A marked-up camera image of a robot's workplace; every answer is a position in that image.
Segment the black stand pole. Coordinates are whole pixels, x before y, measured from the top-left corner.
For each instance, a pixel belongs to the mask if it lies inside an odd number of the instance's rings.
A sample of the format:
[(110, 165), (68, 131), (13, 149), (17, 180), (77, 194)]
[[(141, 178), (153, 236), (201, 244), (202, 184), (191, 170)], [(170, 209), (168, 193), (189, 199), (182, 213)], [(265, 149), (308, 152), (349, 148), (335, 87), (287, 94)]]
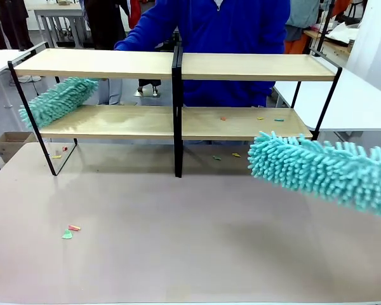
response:
[(323, 42), (324, 42), (326, 33), (328, 31), (328, 26), (329, 26), (329, 22), (330, 22), (330, 19), (331, 19), (331, 15), (333, 13), (333, 9), (334, 9), (334, 6), (335, 6), (335, 0), (327, 0), (326, 2), (329, 4), (329, 6), (328, 6), (326, 18), (324, 20), (324, 25), (323, 25), (323, 28), (321, 30), (321, 36), (318, 39), (318, 44), (317, 44), (317, 48), (316, 48), (318, 53), (321, 53)]

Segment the bystander grey sweater orange trousers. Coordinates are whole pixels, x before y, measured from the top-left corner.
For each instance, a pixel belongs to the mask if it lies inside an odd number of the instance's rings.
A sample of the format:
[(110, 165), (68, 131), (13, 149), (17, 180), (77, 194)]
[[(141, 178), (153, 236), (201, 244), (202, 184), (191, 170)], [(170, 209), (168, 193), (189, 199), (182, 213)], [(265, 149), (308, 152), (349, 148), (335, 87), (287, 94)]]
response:
[(318, 19), (320, 0), (290, 0), (290, 17), (286, 23), (286, 54), (303, 54), (309, 37), (304, 30)]

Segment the wooden shelf unit black frame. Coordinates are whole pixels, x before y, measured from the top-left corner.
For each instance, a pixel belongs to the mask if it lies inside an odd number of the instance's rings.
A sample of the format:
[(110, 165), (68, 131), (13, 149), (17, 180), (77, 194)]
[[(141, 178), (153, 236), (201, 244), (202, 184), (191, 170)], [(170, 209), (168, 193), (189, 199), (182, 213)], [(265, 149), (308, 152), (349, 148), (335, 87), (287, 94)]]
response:
[[(175, 176), (182, 176), (185, 140), (251, 140), (258, 131), (316, 140), (343, 68), (311, 49), (307, 55), (185, 53), (175, 47), (171, 68)], [(331, 88), (314, 130), (294, 110), (275, 108), (183, 108), (185, 80), (329, 81)]]
[(135, 52), (46, 48), (20, 63), (8, 62), (23, 107), (20, 117), (33, 129), (52, 175), (68, 160), (55, 166), (45, 139), (172, 139), (173, 96), (170, 107), (87, 105), (38, 128), (18, 77), (49, 76), (57, 83), (70, 77), (91, 79), (160, 79), (171, 81), (174, 52)]

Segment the person in blue jacket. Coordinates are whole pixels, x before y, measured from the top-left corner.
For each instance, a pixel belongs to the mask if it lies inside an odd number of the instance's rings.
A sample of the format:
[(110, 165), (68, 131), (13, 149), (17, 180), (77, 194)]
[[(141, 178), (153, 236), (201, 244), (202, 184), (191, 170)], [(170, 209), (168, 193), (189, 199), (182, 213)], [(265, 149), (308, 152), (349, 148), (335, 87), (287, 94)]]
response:
[[(290, 0), (157, 0), (136, 26), (175, 29), (186, 53), (282, 54)], [(260, 82), (184, 81), (187, 107), (261, 107)]]

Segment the grey metal desk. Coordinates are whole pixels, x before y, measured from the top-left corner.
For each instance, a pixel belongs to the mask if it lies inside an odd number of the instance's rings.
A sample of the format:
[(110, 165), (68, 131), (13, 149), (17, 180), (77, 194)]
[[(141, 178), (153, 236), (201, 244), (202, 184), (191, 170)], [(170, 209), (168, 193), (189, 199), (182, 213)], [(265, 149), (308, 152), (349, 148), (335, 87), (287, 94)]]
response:
[(83, 42), (88, 38), (86, 20), (79, 3), (69, 5), (35, 4), (28, 8), (35, 15), (41, 37), (51, 48), (57, 47), (57, 42), (68, 44), (68, 35), (75, 48), (84, 48)]

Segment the white side table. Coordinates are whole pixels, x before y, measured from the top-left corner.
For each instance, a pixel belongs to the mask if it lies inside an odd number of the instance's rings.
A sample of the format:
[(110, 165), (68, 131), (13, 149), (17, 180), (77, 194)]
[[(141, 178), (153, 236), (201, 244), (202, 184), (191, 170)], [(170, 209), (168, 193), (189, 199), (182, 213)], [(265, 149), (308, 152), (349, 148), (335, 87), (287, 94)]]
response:
[[(0, 74), (8, 69), (8, 62), (17, 62), (21, 59), (24, 59), (27, 55), (30, 55), (32, 52), (30, 50), (26, 51), (19, 51), (19, 50), (0, 50)], [(4, 86), (1, 82), (0, 78), (0, 93), (2, 94), (4, 98), (4, 107), (9, 109), (12, 108), (12, 104), (7, 97), (6, 91), (4, 89)]]
[[(294, 110), (314, 130), (331, 88), (330, 82), (301, 83)], [(322, 120), (322, 132), (362, 132), (365, 147), (381, 147), (381, 71), (366, 79), (344, 69)]]

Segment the white paper sheets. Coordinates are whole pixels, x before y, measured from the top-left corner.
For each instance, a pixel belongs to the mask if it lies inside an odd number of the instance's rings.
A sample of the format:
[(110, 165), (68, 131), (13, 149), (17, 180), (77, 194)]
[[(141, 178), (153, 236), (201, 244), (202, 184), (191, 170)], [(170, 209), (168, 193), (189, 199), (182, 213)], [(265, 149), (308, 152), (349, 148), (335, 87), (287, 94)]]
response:
[(361, 24), (338, 24), (330, 33), (325, 35), (325, 37), (335, 41), (340, 41), (341, 43), (349, 44), (351, 40), (356, 40), (360, 25)]

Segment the bystander in black clothes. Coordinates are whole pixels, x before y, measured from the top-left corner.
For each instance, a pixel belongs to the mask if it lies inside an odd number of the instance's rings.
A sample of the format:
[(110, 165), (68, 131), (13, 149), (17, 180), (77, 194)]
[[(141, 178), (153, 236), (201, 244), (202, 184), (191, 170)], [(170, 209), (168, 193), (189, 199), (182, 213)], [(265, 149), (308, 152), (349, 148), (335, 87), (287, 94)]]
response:
[(0, 0), (0, 21), (12, 49), (26, 50), (33, 47), (27, 18), (24, 0)]

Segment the white pillar panel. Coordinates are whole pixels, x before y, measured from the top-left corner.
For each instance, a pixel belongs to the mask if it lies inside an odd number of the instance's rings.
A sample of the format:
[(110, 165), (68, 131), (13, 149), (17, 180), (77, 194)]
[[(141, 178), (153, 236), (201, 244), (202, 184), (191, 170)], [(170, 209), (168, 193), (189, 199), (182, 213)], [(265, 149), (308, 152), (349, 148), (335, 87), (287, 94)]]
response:
[(381, 0), (368, 0), (346, 68), (365, 79), (381, 43)]

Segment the wooden workbench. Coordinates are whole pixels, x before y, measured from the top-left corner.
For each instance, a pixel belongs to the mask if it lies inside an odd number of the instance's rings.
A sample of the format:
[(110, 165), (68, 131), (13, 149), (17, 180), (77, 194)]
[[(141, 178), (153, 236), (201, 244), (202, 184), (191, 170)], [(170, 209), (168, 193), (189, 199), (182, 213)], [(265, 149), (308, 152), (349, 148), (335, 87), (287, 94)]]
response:
[[(315, 32), (313, 30), (304, 30), (304, 34), (314, 39), (315, 41), (320, 42), (321, 34), (319, 32)], [(330, 49), (332, 49), (335, 53), (338, 53), (339, 55), (344, 55), (346, 57), (349, 57), (351, 54), (351, 51), (348, 46), (341, 46), (337, 43), (327, 41), (327, 40), (323, 41), (323, 45), (329, 47)]]

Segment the cardboard box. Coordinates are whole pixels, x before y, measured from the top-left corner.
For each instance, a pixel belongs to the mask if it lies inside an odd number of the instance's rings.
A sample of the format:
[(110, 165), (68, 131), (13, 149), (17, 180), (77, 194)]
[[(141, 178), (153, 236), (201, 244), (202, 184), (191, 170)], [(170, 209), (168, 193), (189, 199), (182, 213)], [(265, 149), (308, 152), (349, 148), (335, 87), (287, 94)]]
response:
[(36, 141), (32, 132), (4, 132), (0, 136), (0, 157), (7, 163), (26, 143)]

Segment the bystander dark top grey trousers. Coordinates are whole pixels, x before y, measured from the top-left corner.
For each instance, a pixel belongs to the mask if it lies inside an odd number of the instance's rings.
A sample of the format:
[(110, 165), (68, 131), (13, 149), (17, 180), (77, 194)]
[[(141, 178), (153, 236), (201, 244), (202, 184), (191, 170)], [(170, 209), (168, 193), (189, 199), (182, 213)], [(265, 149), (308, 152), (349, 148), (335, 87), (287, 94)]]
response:
[[(126, 37), (121, 12), (114, 0), (80, 0), (91, 37), (97, 50), (113, 50)], [(123, 82), (103, 79), (98, 82), (99, 105), (119, 105)]]

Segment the teal chenille duster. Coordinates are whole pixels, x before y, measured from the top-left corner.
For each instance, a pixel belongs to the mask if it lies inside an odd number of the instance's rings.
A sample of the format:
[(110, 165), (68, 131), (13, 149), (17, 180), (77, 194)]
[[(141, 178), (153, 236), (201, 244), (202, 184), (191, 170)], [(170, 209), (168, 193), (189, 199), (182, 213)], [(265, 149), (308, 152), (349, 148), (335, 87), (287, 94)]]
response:
[(248, 162), (256, 179), (381, 217), (381, 147), (262, 132)]
[(70, 77), (28, 102), (38, 128), (75, 111), (98, 89), (98, 79)]

